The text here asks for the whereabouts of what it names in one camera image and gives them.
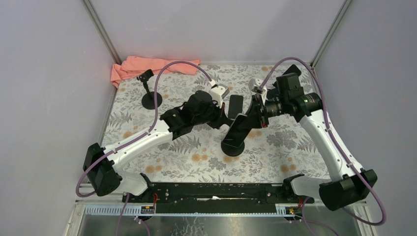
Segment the black phone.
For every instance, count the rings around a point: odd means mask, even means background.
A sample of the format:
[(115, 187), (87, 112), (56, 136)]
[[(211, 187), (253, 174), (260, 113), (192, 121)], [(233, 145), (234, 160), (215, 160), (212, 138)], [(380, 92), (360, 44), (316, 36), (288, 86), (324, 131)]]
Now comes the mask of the black phone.
[(228, 118), (235, 119), (243, 111), (242, 95), (231, 95), (229, 100)]
[(227, 148), (240, 148), (243, 146), (244, 140), (250, 132), (248, 125), (248, 116), (238, 115), (230, 126), (226, 136), (222, 140), (222, 146)]

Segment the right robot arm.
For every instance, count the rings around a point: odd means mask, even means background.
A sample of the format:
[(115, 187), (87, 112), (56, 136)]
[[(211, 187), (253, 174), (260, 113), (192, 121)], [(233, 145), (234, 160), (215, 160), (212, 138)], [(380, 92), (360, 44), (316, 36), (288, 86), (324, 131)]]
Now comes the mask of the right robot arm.
[(304, 93), (298, 74), (277, 77), (276, 90), (271, 99), (268, 90), (261, 87), (260, 79), (248, 83), (255, 111), (247, 118), (257, 118), (260, 127), (266, 128), (268, 119), (290, 115), (307, 132), (322, 156), (329, 179), (307, 177), (299, 174), (284, 179), (282, 196), (293, 203), (301, 196), (322, 201), (332, 211), (364, 200), (370, 194), (378, 177), (374, 170), (365, 170), (348, 151), (337, 132), (332, 131), (328, 113), (317, 93)]

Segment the black round-base stand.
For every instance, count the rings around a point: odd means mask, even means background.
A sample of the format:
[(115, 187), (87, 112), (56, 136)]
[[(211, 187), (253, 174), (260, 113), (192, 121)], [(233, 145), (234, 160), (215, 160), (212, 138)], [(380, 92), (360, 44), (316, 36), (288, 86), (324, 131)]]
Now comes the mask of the black round-base stand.
[(146, 91), (145, 95), (143, 95), (141, 103), (142, 106), (147, 110), (155, 110), (155, 108), (159, 107), (162, 104), (162, 95), (159, 93), (154, 93), (154, 91), (150, 91), (148, 81), (149, 79), (154, 76), (154, 73), (151, 69), (146, 70), (144, 73), (137, 77), (137, 80), (143, 84), (143, 87)]
[(242, 142), (240, 146), (238, 147), (234, 147), (234, 146), (225, 144), (224, 142), (221, 142), (221, 150), (227, 156), (231, 156), (231, 157), (239, 156), (243, 153), (244, 149), (245, 149), (244, 142)]

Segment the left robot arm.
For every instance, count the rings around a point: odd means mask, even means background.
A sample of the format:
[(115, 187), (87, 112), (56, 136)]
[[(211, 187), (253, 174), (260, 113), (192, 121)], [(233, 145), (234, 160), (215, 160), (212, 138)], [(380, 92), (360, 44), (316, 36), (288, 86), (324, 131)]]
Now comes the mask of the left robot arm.
[(88, 178), (93, 194), (99, 197), (119, 191), (147, 202), (153, 191), (150, 180), (144, 174), (133, 176), (125, 172), (124, 167), (146, 151), (190, 133), (196, 125), (208, 124), (214, 129), (231, 125), (223, 102), (228, 93), (228, 88), (223, 87), (212, 88), (209, 92), (198, 90), (182, 106), (158, 116), (148, 129), (106, 147), (92, 144), (88, 147), (79, 182)]

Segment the purple phone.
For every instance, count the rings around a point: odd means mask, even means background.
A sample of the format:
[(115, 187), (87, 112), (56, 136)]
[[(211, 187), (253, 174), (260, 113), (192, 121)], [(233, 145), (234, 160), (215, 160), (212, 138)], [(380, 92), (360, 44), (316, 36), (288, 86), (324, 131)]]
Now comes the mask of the purple phone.
[(294, 89), (300, 87), (299, 77), (301, 70), (292, 64), (280, 77), (277, 77), (277, 85), (283, 89)]

